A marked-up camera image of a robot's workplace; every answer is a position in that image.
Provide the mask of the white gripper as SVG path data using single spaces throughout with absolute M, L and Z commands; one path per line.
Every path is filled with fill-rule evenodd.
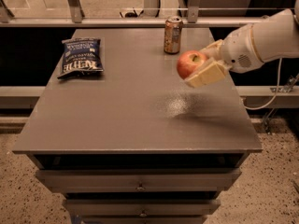
M 201 52 L 210 59 L 184 79 L 185 84 L 192 88 L 223 80 L 230 69 L 243 74 L 263 66 L 253 45 L 252 24 L 232 31 L 224 40 L 219 39 L 209 44 Z

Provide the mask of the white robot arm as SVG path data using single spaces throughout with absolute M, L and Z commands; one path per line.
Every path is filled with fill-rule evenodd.
M 299 57 L 298 3 L 261 22 L 240 27 L 202 52 L 207 61 L 184 82 L 193 88 L 225 79 L 230 71 L 244 74 L 280 58 Z

